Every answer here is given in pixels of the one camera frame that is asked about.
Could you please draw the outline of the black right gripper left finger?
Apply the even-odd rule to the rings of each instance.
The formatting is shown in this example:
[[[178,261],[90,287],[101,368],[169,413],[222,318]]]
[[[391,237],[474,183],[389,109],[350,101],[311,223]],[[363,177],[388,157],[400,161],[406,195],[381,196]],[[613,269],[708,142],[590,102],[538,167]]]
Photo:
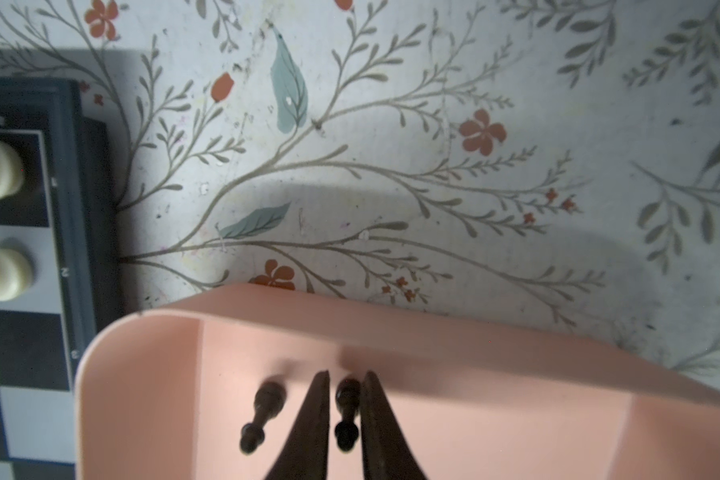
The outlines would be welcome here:
[[[330,375],[319,371],[266,480],[327,478],[330,408]]]

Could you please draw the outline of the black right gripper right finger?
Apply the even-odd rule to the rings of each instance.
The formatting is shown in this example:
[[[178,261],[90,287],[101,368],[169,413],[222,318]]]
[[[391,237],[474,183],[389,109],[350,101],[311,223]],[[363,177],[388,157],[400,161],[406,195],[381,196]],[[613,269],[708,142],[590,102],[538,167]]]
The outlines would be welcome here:
[[[373,371],[368,371],[361,383],[360,418],[366,480],[426,479]]]

